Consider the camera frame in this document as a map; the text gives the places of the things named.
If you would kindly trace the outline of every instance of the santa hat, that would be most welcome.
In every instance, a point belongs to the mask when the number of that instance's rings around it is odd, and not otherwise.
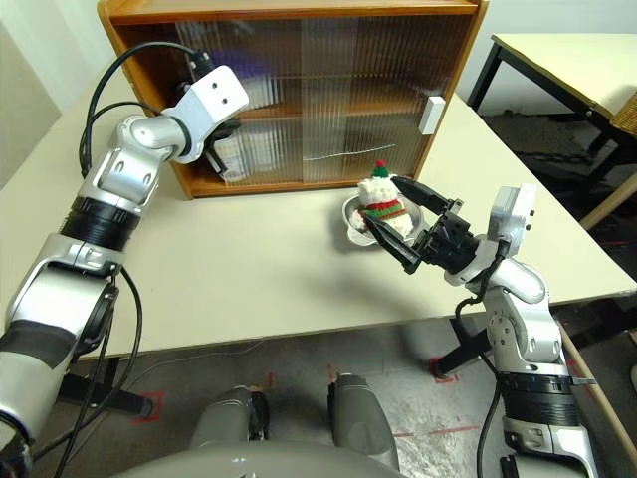
[[[371,173],[371,177],[387,178],[387,180],[390,180],[389,171],[385,166],[385,161],[382,159],[376,161],[376,167]],[[407,210],[398,199],[369,204],[363,208],[363,211],[365,214],[369,214],[370,216],[383,221],[407,214]]]
[[[385,161],[378,159],[376,161],[376,168],[371,173],[372,177],[389,177],[389,171],[385,165]]]

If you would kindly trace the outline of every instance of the metal bowl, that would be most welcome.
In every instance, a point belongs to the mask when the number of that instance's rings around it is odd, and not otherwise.
[[[409,199],[405,198],[402,194],[398,195],[398,199],[400,199],[405,205],[405,209],[407,209],[407,214],[411,217],[411,222],[414,225],[414,228],[407,235],[405,242],[412,243],[420,231],[422,231],[426,227],[425,216],[422,212],[422,209],[418,207],[416,204],[411,202]],[[349,216],[355,210],[358,210],[362,207],[360,204],[360,200],[358,199],[358,195],[352,196],[347,199],[342,204],[342,220],[345,222],[347,226],[347,238],[352,244],[357,246],[371,246],[372,244],[377,244],[376,239],[372,236],[371,232],[359,232],[349,223]]]

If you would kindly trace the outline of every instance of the red tape marking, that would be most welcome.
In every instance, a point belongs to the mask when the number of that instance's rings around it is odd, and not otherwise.
[[[567,358],[566,364],[568,365],[569,368],[573,370],[573,374],[575,376],[581,377],[581,374],[579,373],[579,368],[577,368],[577,363],[575,363],[575,360],[573,360],[572,358]]]
[[[133,425],[140,425],[142,423],[151,423],[153,421],[159,421],[161,417],[161,412],[163,411],[163,398],[165,396],[165,392],[163,390],[159,391],[148,391],[146,393],[140,393],[139,395],[149,398],[152,400],[152,413],[150,413],[145,418],[134,418],[132,421]]]
[[[467,425],[467,426],[459,426],[457,428],[443,428],[441,430],[430,431],[430,435],[444,435],[445,433],[458,433],[459,431],[470,431],[477,430],[480,426],[478,425]]]
[[[458,378],[458,374],[457,373],[454,373],[453,376],[447,376],[446,378],[439,378],[439,377],[436,376],[436,374],[434,373],[434,366],[438,362],[439,359],[440,359],[440,357],[429,358],[429,371],[433,375],[435,382],[439,383],[439,384],[458,383],[460,381],[460,379]]]

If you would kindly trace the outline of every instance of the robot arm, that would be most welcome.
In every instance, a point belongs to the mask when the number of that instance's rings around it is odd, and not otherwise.
[[[537,271],[513,258],[531,229],[534,186],[503,187],[488,233],[474,236],[469,223],[457,215],[461,201],[404,177],[392,180],[408,199],[440,217],[409,247],[385,223],[366,216],[378,243],[408,274],[421,262],[442,267],[447,282],[476,293],[476,302],[481,300],[487,310],[487,334],[505,403],[505,441],[521,454],[503,458],[504,476],[539,476],[525,474],[538,470],[560,478],[582,476],[566,471],[563,462],[570,461],[583,476],[596,478],[588,434],[570,390],[576,382],[568,373],[559,328],[548,309],[548,287]],[[463,332],[461,325],[455,326]],[[459,334],[461,341],[465,338],[466,333]]]
[[[94,349],[112,315],[110,279],[157,186],[161,165],[187,163],[206,137],[248,103],[228,67],[194,83],[161,116],[130,116],[86,177],[7,310],[0,339],[0,475],[22,476],[71,360]]]

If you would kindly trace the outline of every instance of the wooden table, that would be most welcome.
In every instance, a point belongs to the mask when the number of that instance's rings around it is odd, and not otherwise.
[[[77,144],[88,97],[56,122],[0,191],[3,307],[80,187]],[[104,101],[131,97],[118,75]],[[96,151],[125,113],[98,123]],[[419,180],[462,198],[461,215],[476,233],[487,230],[501,185],[536,183],[457,98]],[[349,244],[340,207],[354,189],[187,201],[168,167],[160,181],[126,251],[144,303],[144,352],[450,318],[468,295],[447,284],[439,268],[424,265],[408,276],[380,248]],[[540,184],[535,210],[520,259],[545,276],[554,304],[637,289]],[[110,356],[127,354],[134,332],[133,301],[121,288]]]
[[[637,35],[497,34],[467,104],[477,110],[501,62],[538,84],[619,147],[579,187],[585,193],[614,166],[637,162],[637,141],[613,127],[612,118],[637,91]]]

